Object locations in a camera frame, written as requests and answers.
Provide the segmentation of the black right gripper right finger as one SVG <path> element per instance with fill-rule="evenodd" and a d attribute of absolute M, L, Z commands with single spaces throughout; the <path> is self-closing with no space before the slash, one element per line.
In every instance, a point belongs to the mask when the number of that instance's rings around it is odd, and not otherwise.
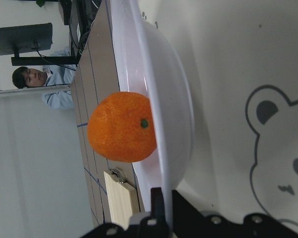
<path fill-rule="evenodd" d="M 210 219 L 177 190 L 172 191 L 173 232 L 178 238 L 210 238 Z"/>

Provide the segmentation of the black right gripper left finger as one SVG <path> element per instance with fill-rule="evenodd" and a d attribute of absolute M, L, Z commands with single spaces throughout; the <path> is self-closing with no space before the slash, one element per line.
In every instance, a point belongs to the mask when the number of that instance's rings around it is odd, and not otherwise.
<path fill-rule="evenodd" d="M 163 194 L 160 187 L 150 190 L 151 212 L 150 228 L 153 230 L 155 238 L 168 238 L 169 227 L 165 220 L 165 207 Z"/>

